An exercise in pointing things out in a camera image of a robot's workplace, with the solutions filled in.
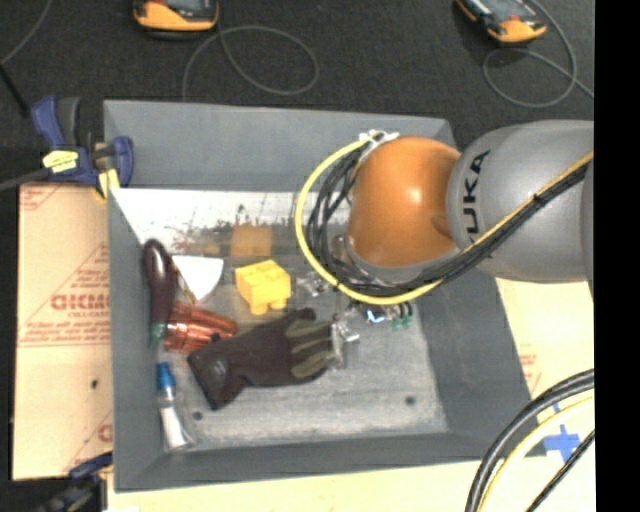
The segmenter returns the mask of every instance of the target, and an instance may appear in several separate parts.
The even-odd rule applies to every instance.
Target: copper object
[[[164,347],[189,354],[213,339],[227,339],[238,332],[238,325],[208,309],[177,301],[167,324]]]

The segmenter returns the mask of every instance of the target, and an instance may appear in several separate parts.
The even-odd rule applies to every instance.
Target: wire
[[[275,34],[276,36],[288,39],[289,41],[291,41],[294,44],[298,45],[309,56],[309,59],[311,60],[311,63],[313,64],[313,77],[311,78],[311,80],[306,85],[304,85],[302,87],[299,87],[297,89],[278,89],[278,88],[267,86],[267,85],[265,85],[265,84],[263,84],[261,82],[258,82],[257,80],[252,78],[246,71],[244,71],[244,69],[242,69],[242,67],[238,64],[236,59],[233,57],[233,55],[232,55],[232,53],[229,50],[229,47],[227,45],[227,41],[226,41],[227,35],[237,34],[237,33],[242,33],[242,32],[264,32],[264,33],[268,33],[268,34]],[[193,52],[193,54],[189,58],[189,61],[187,62],[187,65],[185,67],[184,73],[182,75],[182,91],[181,92],[182,92],[183,101],[187,97],[189,73],[191,71],[191,67],[193,66],[193,63],[195,62],[195,60],[198,57],[198,55],[200,55],[200,53],[206,47],[208,47],[213,41],[215,41],[217,39],[220,40],[220,44],[222,46],[222,50],[223,50],[225,56],[227,57],[227,59],[229,60],[229,62],[231,63],[231,65],[233,66],[233,68],[236,70],[236,72],[242,78],[244,78],[247,82],[249,82],[254,87],[257,87],[261,91],[268,92],[268,93],[271,93],[271,94],[278,94],[280,96],[294,96],[294,95],[297,95],[297,94],[302,94],[303,92],[306,92],[309,89],[311,89],[318,82],[318,80],[320,78],[320,65],[318,64],[318,59],[316,58],[316,56],[313,53],[313,51],[311,50],[311,48],[309,48],[306,44],[304,44],[297,37],[294,37],[291,34],[289,34],[287,32],[284,32],[282,30],[278,30],[278,29],[271,28],[271,27],[265,27],[265,26],[262,26],[262,25],[243,25],[243,26],[239,26],[239,27],[222,28],[220,21],[218,21],[218,23],[217,23],[217,33],[215,33],[211,37],[207,38],[203,43],[201,43],[200,46],[198,46],[198,48],[196,48],[196,50]]]
[[[327,231],[331,215],[335,212],[341,200],[348,195],[350,187],[353,186],[355,181],[350,168],[344,165],[345,162],[348,163],[348,157],[353,157],[362,152],[366,145],[377,143],[379,141],[370,135],[367,138],[344,146],[320,163],[304,183],[298,195],[294,212],[294,227],[300,250],[320,277],[356,301],[380,306],[414,300],[475,266],[501,245],[536,211],[584,178],[587,164],[593,159],[593,152],[589,152],[574,162],[558,177],[533,194],[531,198],[524,201],[511,214],[487,230],[459,255],[441,265],[435,271],[425,271],[415,279],[405,283],[384,283],[368,276],[362,269],[353,265],[349,266],[333,257],[329,247]],[[338,171],[335,172],[334,170],[330,173],[322,185],[305,232],[303,230],[303,211],[307,196],[318,178],[334,164],[338,164]],[[338,198],[333,203],[330,203],[332,193],[340,179],[344,179],[342,190]],[[324,209],[322,210],[324,216],[321,215],[320,207],[322,204],[324,204]],[[319,227],[314,231],[312,225],[316,224]]]
[[[555,489],[556,486],[562,481],[562,479],[569,473],[571,468],[573,468],[576,462],[578,462],[580,457],[582,457],[582,455],[587,451],[587,449],[589,448],[589,446],[591,446],[591,444],[593,443],[593,441],[595,441],[595,439],[596,439],[596,431],[594,429],[589,433],[589,435],[586,438],[584,438],[584,440],[580,443],[580,445],[573,451],[571,456],[567,459],[567,461],[560,468],[560,470],[554,475],[554,477],[549,481],[549,483],[545,486],[545,488],[542,491],[540,491],[540,494],[538,494],[537,498],[533,501],[531,505],[529,505],[527,512],[533,512],[542,504],[544,500],[547,499],[549,494],[551,494],[551,491],[553,491],[553,489]]]
[[[35,35],[35,33],[38,31],[38,29],[40,28],[40,25],[42,25],[42,23],[44,22],[44,19],[47,17],[47,14],[49,14],[49,9],[51,8],[51,4],[53,4],[53,0],[47,0],[47,3],[44,6],[44,9],[42,10],[42,12],[40,13],[40,17],[38,18],[38,20],[36,21],[35,25],[33,25],[33,27],[31,28],[31,30],[27,33],[26,36],[24,36],[24,38],[22,39],[22,41],[20,41],[18,43],[18,45],[11,50],[1,61],[0,64],[4,65],[7,62],[9,62],[13,57],[16,56],[16,54],[22,50],[22,47],[25,46],[29,41],[31,41],[31,38]]]
[[[38,169],[37,171],[28,172],[18,176],[17,178],[9,178],[8,180],[4,180],[0,183],[0,192],[10,188],[15,188],[19,185],[23,185],[24,183],[46,178],[48,175],[49,169]]]
[[[507,452],[508,444],[513,438],[519,435],[520,431],[526,427],[529,421],[554,403],[561,402],[585,391],[590,391],[594,389],[594,387],[595,371],[590,369],[573,375],[549,388],[520,411],[511,423],[500,433],[482,458],[469,490],[465,512],[478,511],[493,470]]]
[[[590,395],[576,403],[567,405],[561,411],[545,419],[535,429],[533,429],[529,435],[527,435],[522,441],[520,441],[520,443],[518,443],[518,445],[511,451],[509,456],[504,460],[502,465],[498,468],[498,470],[495,472],[495,474],[487,484],[487,488],[480,501],[478,511],[486,510],[487,504],[493,497],[493,494],[495,492],[495,489],[497,489],[499,482],[506,474],[507,469],[513,466],[514,462],[522,459],[527,453],[531,451],[534,446],[536,446],[543,438],[549,435],[551,431],[557,429],[558,426],[564,423],[569,417],[582,411],[585,406],[589,405],[593,401],[593,399],[593,395]]]
[[[539,54],[537,52],[528,50],[528,49],[524,49],[524,48],[496,48],[495,50],[490,52],[485,57],[485,59],[484,59],[484,61],[482,63],[482,72],[483,72],[485,80],[487,81],[487,83],[489,84],[491,89],[493,89],[494,92],[499,94],[502,98],[504,98],[505,100],[509,101],[510,103],[513,103],[514,105],[518,105],[518,106],[521,106],[521,107],[547,108],[547,107],[551,107],[551,106],[557,105],[558,103],[563,101],[567,96],[569,96],[569,94],[571,93],[571,91],[573,91],[575,86],[578,86],[585,94],[587,94],[590,98],[593,99],[594,98],[593,92],[586,85],[584,85],[582,82],[580,82],[578,80],[578,78],[577,78],[577,76],[578,76],[578,64],[576,62],[575,52],[573,51],[573,47],[569,43],[569,39],[567,38],[567,36],[563,32],[563,30],[560,28],[560,25],[558,24],[558,22],[556,22],[556,20],[551,16],[551,14],[549,14],[549,12],[542,5],[540,5],[535,0],[528,0],[528,1],[531,4],[533,4],[538,10],[542,11],[542,13],[549,20],[549,24],[558,33],[558,36],[560,37],[560,41],[562,42],[563,46],[565,47],[565,49],[567,51],[567,56],[569,57],[569,71],[563,69],[561,66],[559,66],[558,64],[556,64],[552,60],[548,59],[547,57],[544,57],[543,55],[541,55],[541,54]],[[557,96],[556,98],[554,98],[554,99],[552,99],[550,101],[546,101],[546,102],[530,103],[530,102],[518,100],[516,98],[513,98],[512,96],[509,96],[508,94],[506,94],[504,91],[502,91],[495,84],[495,82],[491,79],[491,76],[489,74],[489,61],[496,54],[501,53],[501,52],[505,52],[505,51],[512,51],[512,52],[516,52],[516,53],[522,53],[522,54],[525,54],[525,55],[527,55],[529,57],[533,57],[533,58],[543,62],[544,64],[550,66],[551,68],[555,69],[556,71],[559,71],[561,74],[563,74],[564,76],[569,78],[570,79],[569,85],[564,90],[564,92],[561,93],[559,96]]]

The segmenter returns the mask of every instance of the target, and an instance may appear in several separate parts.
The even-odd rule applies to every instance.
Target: black glove
[[[245,386],[288,386],[318,378],[333,351],[331,322],[315,322],[305,308],[246,334],[217,340],[187,357],[213,409],[231,402]]]

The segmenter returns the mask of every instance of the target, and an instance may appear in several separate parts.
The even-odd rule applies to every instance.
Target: clamp
[[[129,137],[115,137],[101,150],[90,152],[76,138],[76,123],[81,98],[58,100],[47,96],[31,108],[31,119],[39,135],[44,137],[51,152],[43,159],[46,179],[54,182],[79,182],[95,187],[104,194],[101,175],[95,161],[103,157],[115,160],[115,172],[120,185],[131,181],[134,168],[133,143]]]

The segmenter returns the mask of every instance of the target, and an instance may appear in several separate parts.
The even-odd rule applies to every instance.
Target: blue clamp
[[[89,150],[78,144],[76,139],[76,122],[80,98],[63,98],[55,96],[41,99],[31,108],[31,119],[39,135],[44,137],[51,151],[73,151],[78,155],[75,162],[63,171],[48,169],[47,179],[56,182],[75,181],[91,185],[100,190],[101,170],[94,166],[100,157],[113,157],[120,185],[126,186],[131,181],[134,168],[133,142],[129,137],[114,138],[106,148],[89,153]]]

